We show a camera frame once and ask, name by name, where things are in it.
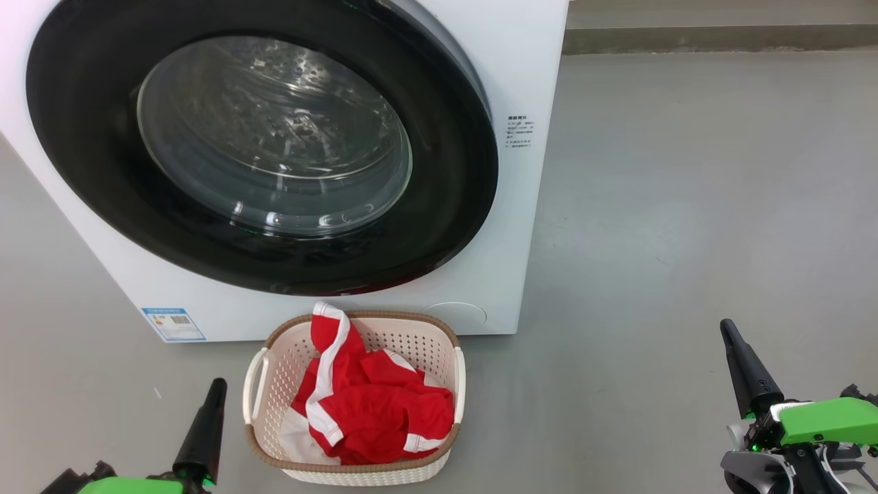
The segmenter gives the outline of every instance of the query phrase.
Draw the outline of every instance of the laundry basket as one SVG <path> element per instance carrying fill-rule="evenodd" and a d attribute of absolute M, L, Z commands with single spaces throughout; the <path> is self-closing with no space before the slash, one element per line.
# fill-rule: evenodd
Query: laundry basket
<path fill-rule="evenodd" d="M 378 486 L 425 481 L 445 466 L 464 415 L 466 367 L 457 337 L 448 324 L 425 314 L 384 310 L 353 310 L 347 314 L 367 350 L 392 350 L 454 392 L 454 425 L 448 439 L 420 460 L 340 466 L 290 461 L 277 435 L 308 364 L 318 355 L 311 344 L 308 314 L 281 324 L 250 363 L 243 397 L 248 442 L 263 461 L 305 482 Z"/>

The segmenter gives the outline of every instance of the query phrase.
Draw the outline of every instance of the concrete floor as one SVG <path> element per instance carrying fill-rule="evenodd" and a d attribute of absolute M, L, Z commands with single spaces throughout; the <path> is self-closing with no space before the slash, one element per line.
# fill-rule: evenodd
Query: concrete floor
<path fill-rule="evenodd" d="M 788 396 L 878 391 L 875 88 L 875 53 L 564 59 L 520 333 L 464 339 L 461 439 L 438 477 L 392 491 L 726 492 L 723 317 Z M 342 492 L 249 451 L 238 396 L 258 343 L 161 343 L 0 152 L 9 492 L 98 459 L 165 470 L 217 375 L 215 492 Z"/>

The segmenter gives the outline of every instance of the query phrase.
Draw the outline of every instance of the black door rim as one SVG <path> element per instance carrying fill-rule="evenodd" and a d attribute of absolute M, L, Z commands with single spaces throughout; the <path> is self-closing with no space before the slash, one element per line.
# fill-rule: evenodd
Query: black door rim
<path fill-rule="evenodd" d="M 385 96 L 414 156 L 393 208 L 334 238 L 266 236 L 228 224 L 159 171 L 135 118 L 140 83 L 179 47 L 229 35 L 320 51 Z M 472 240 L 496 191 L 485 102 L 428 33 L 371 1 L 65 0 L 33 43 L 26 89 L 40 142 L 83 202 L 159 257 L 239 287 L 336 295 L 416 279 Z"/>

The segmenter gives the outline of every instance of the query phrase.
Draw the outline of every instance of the washing machine door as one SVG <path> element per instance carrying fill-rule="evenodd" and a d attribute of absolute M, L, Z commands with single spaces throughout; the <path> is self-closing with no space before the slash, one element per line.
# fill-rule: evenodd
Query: washing machine door
<path fill-rule="evenodd" d="M 282 294 L 397 285 L 472 240 L 497 183 L 475 71 L 419 9 L 64 0 L 27 66 L 33 125 L 83 202 L 172 263 Z"/>

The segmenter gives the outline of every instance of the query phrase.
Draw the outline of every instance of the energy label sticker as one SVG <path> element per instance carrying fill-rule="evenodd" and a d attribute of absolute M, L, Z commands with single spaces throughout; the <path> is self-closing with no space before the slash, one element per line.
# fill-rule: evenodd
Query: energy label sticker
<path fill-rule="evenodd" d="M 166 342 L 207 340 L 185 309 L 143 309 L 143 314 Z"/>

